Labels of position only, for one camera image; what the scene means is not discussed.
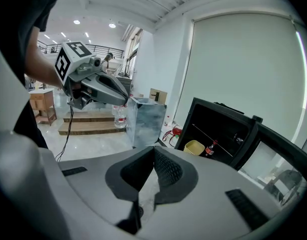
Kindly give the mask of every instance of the glossy tile floor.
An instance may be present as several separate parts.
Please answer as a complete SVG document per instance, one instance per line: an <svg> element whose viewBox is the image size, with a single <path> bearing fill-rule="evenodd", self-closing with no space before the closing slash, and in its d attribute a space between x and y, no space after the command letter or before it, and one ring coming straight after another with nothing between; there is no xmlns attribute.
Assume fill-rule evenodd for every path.
<svg viewBox="0 0 307 240"><path fill-rule="evenodd" d="M64 122L63 117L70 110L67 105L68 97L62 90L53 91L53 100L57 115L51 126L48 124L38 124L48 148L53 155L59 154L66 142L67 136L59 135L58 128ZM103 105L100 102L92 102L83 108L86 111L111 111L111 105ZM93 135L71 135L69 136L65 152L61 161L87 159L100 156L112 155L115 153L131 150L132 144L125 132L93 134ZM154 213L155 194L159 192L158 176L153 169L143 188L139 192L139 205L143 208L141 224L144 225Z"/></svg>

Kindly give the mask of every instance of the black shirt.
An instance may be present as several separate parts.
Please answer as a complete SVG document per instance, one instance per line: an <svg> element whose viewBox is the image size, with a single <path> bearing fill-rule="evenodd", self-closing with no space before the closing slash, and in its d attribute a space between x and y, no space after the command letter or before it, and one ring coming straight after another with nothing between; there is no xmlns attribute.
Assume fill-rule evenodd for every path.
<svg viewBox="0 0 307 240"><path fill-rule="evenodd" d="M10 68L25 85L25 58L33 27L46 30L50 10L57 0L1 0L0 50ZM47 144L37 127L34 112L25 105L14 131L31 138L39 147Z"/></svg>

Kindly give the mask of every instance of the person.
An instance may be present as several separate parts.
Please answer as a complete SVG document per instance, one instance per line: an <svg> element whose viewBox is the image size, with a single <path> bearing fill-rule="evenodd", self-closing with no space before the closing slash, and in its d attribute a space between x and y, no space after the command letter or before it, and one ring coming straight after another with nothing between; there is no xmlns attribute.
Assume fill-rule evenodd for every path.
<svg viewBox="0 0 307 240"><path fill-rule="evenodd" d="M103 61L102 61L102 63L101 63L101 65L102 65L102 71L104 71L104 72L107 72L107 69L109 68L109 61L111 60L111 59L114 59L115 57L114 57L114 55L111 53L111 52L109 52L107 55L106 55L106 57L104 57L104 59L103 59Z"/></svg>
<svg viewBox="0 0 307 240"><path fill-rule="evenodd" d="M54 69L37 47L38 34L46 30L50 10L57 0L8 0L0 6L0 50L16 77L25 86L25 74L55 87L62 84ZM17 13L8 11L17 8ZM37 127L34 112L28 102L14 127L18 134L32 139L38 147L48 148Z"/></svg>

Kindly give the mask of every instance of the thin metal rod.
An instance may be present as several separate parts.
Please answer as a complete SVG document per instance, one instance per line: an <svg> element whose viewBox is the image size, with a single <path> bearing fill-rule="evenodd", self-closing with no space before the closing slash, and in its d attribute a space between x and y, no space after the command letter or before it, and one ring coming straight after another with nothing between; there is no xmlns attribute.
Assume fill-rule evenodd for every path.
<svg viewBox="0 0 307 240"><path fill-rule="evenodd" d="M193 123L192 124L194 127L196 127L199 131L201 131L204 135L206 135L209 139L211 139L213 142L217 142L217 141L214 141L212 138L210 138L207 134L205 134L202 130L200 130L197 126L195 126L195 124ZM219 145L219 143L217 142L217 145L222 148L224 151L226 151L228 153L228 155L230 155L231 157L233 157L232 154L230 154L227 150L225 150L222 146Z"/></svg>

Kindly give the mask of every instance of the black pants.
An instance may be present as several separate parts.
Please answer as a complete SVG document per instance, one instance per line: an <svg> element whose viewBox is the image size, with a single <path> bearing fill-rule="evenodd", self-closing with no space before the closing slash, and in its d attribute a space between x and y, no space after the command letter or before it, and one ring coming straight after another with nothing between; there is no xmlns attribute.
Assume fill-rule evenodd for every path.
<svg viewBox="0 0 307 240"><path fill-rule="evenodd" d="M39 148L48 148L42 132L37 127L36 118L29 102L23 108L14 131L32 139Z"/></svg>

